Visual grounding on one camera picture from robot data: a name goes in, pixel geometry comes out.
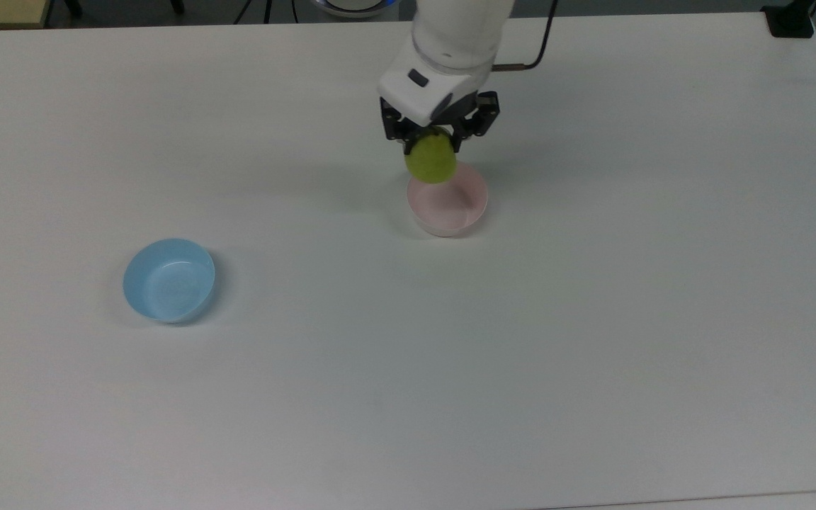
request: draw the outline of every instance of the black cable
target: black cable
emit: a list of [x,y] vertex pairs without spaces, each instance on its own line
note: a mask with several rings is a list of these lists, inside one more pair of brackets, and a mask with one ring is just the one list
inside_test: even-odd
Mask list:
[[547,27],[543,31],[543,41],[540,43],[540,52],[537,54],[537,59],[530,64],[495,64],[493,65],[493,72],[500,71],[527,71],[533,69],[543,60],[543,55],[547,52],[547,41],[550,41],[550,27],[553,27],[553,16],[556,16],[556,6],[560,0],[553,0],[550,4],[550,15],[547,17]]
[[241,16],[244,15],[244,12],[247,10],[247,7],[250,7],[250,0],[247,0],[244,3],[244,7],[241,7],[241,12],[239,13],[237,18],[235,19],[235,23],[233,23],[232,25],[237,25],[237,22],[239,22],[241,20]]

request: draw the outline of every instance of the tennis ball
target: tennis ball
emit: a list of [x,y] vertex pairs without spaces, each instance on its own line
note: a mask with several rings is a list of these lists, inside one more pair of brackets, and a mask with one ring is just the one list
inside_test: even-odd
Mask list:
[[449,132],[438,126],[421,135],[410,154],[405,155],[408,172],[418,181],[427,184],[449,181],[455,174],[456,165]]

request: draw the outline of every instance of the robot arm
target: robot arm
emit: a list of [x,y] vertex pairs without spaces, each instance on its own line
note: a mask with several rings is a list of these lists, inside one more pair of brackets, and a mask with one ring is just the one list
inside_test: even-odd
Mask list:
[[390,140],[429,125],[453,127],[453,149],[482,136],[499,114],[496,93],[478,94],[492,68],[514,0],[418,0],[412,33],[378,85]]

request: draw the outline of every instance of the bowl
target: bowl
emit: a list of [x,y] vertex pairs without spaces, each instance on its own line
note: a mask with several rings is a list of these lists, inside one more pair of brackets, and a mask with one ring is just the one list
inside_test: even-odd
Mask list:
[[187,239],[163,239],[134,256],[124,274],[127,303],[165,323],[197,319],[210,306],[216,267],[206,249]]
[[434,236],[466,233],[487,207],[487,184],[469,164],[458,162],[449,181],[427,184],[408,181],[408,206],[421,228]]

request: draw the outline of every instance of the blue bowl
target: blue bowl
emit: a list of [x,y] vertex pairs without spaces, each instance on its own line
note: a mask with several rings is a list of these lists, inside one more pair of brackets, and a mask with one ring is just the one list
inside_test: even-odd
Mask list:
[[206,249],[187,239],[163,239],[146,246],[127,265],[127,303],[159,322],[194,320],[213,297],[216,267]]

